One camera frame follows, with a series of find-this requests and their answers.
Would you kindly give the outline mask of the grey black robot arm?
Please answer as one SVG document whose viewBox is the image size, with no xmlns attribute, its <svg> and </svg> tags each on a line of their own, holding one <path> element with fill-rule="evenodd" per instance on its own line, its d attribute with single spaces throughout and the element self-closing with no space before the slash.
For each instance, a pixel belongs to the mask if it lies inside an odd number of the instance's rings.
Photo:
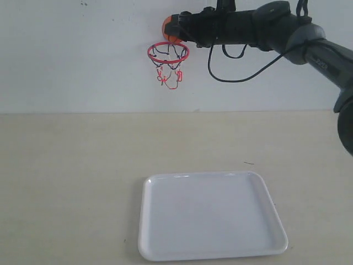
<svg viewBox="0 0 353 265">
<path fill-rule="evenodd" d="M 291 12 L 288 1 L 273 1 L 257 9 L 237 11 L 235 1 L 217 1 L 200 13 L 188 11 L 170 16 L 162 26 L 163 34 L 191 41 L 198 48 L 213 50 L 220 45 L 243 45 L 261 51 L 276 51 L 273 59 L 255 74 L 235 80 L 212 78 L 222 83 L 249 81 L 281 58 L 295 65 L 310 64 L 340 89 L 333 111 L 338 114 L 339 139 L 352 153 L 352 50 L 326 39 L 322 27 L 312 22 L 308 2 L 298 1 Z"/>
</svg>

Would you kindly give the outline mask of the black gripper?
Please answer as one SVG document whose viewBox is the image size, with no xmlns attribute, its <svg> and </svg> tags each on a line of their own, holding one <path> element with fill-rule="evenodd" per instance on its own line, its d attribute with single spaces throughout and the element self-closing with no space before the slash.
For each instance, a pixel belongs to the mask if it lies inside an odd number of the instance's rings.
<svg viewBox="0 0 353 265">
<path fill-rule="evenodd" d="M 191 41 L 198 47 L 210 47 L 217 35 L 217 26 L 227 13 L 226 9 L 205 7 L 200 13 L 173 14 L 170 22 L 179 27 L 166 26 L 164 38 L 168 42 Z"/>
</svg>

